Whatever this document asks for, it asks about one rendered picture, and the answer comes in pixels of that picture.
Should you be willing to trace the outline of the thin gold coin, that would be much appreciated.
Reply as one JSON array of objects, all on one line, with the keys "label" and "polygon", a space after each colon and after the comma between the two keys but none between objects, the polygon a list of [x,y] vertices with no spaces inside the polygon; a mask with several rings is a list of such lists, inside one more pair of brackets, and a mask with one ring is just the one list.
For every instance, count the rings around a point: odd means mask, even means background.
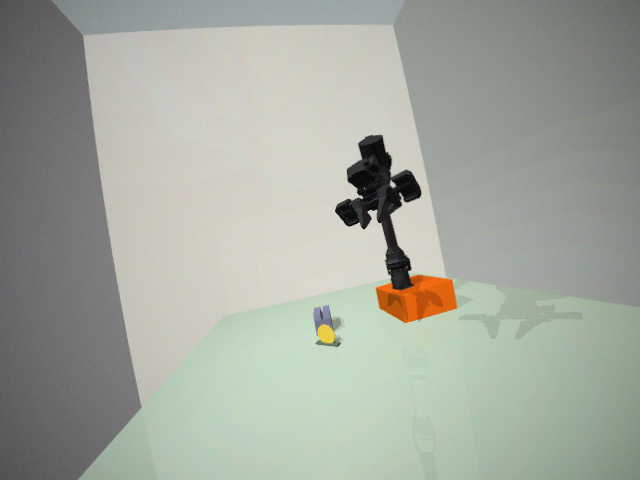
[{"label": "thin gold coin", "polygon": [[322,342],[333,343],[335,340],[335,334],[330,326],[322,325],[318,328],[318,336]]}]

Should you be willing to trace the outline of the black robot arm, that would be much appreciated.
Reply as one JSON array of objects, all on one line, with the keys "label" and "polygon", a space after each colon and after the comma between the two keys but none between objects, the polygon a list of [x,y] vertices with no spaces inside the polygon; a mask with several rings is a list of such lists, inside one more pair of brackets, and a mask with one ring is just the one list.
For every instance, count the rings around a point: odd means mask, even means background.
[{"label": "black robot arm", "polygon": [[[389,178],[391,184],[391,155],[385,152],[382,135],[369,135],[358,145],[362,160],[347,169],[347,178],[349,183],[358,188],[357,193],[361,196],[360,191],[366,185],[371,182],[382,183],[380,172]],[[411,270],[410,260],[398,245],[391,215],[382,222],[382,227],[388,246],[385,262],[391,275],[392,289],[402,291],[413,287],[408,274]]]}]

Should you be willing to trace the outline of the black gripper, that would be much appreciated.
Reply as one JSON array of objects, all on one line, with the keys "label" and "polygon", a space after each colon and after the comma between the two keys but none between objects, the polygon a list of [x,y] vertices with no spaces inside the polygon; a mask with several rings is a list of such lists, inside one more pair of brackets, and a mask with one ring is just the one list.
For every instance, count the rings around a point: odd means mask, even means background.
[{"label": "black gripper", "polygon": [[402,207],[400,201],[401,193],[404,202],[410,202],[421,196],[421,189],[411,171],[405,170],[397,175],[391,176],[392,182],[396,185],[390,185],[389,178],[379,173],[382,177],[382,183],[371,182],[360,191],[361,198],[354,200],[347,199],[337,204],[335,212],[347,226],[353,226],[360,222],[363,229],[366,229],[372,217],[367,211],[377,210],[377,221],[382,223],[389,215],[398,208]]}]

